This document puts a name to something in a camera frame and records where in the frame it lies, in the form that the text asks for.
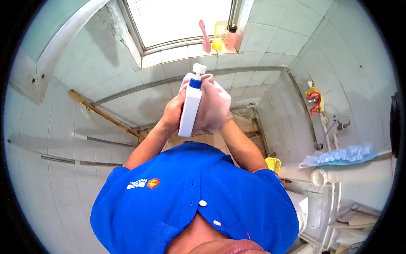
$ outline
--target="black bottle cap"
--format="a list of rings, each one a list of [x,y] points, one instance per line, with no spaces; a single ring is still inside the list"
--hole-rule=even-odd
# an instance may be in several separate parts
[[[229,32],[235,33],[237,31],[237,26],[234,24],[229,25]]]

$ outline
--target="window frame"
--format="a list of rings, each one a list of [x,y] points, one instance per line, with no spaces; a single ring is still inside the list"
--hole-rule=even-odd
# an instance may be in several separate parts
[[[121,12],[123,13],[124,20],[127,24],[128,32],[134,39],[135,45],[137,46],[138,51],[140,52],[141,56],[146,56],[149,54],[153,54],[162,50],[168,50],[171,48],[178,48],[188,45],[194,44],[201,44],[203,40],[203,36],[197,37],[189,37],[183,39],[177,39],[173,41],[167,41],[164,43],[152,45],[149,47],[145,47],[144,43],[141,39],[140,33],[135,25],[134,19],[132,18],[130,9],[128,7],[127,0],[117,0]],[[228,19],[228,24],[236,24],[238,19],[238,13],[240,12],[242,0],[231,0],[231,7],[230,7],[230,14]],[[210,42],[213,40],[213,36],[209,36]]]

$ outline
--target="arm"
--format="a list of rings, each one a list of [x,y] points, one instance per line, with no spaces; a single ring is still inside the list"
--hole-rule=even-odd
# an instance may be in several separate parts
[[[157,156],[164,147],[171,134],[178,129],[182,105],[185,102],[186,90],[175,96],[165,107],[164,116],[155,127],[149,132],[147,137],[131,153],[126,168],[132,170],[139,165]]]
[[[232,119],[224,122],[220,128],[220,134],[241,168],[252,173],[268,168],[258,147],[238,128]]]

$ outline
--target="shirt button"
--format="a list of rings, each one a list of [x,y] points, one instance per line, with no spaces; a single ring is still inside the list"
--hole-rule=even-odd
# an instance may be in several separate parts
[[[199,201],[199,205],[200,205],[200,206],[206,206],[206,205],[207,205],[207,202],[204,201],[204,200],[200,200],[200,201]]]

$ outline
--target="windowsill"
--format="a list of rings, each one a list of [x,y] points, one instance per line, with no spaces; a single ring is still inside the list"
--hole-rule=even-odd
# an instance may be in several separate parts
[[[224,47],[221,50],[214,50],[211,48],[210,53],[206,53],[202,49],[202,44],[195,44],[189,46],[183,46],[179,48],[172,48],[168,50],[162,50],[153,54],[144,56],[141,60],[141,68],[148,68],[161,63],[172,62],[180,59],[188,59],[201,56],[210,56],[218,54],[232,54],[237,53],[237,50],[228,50]]]

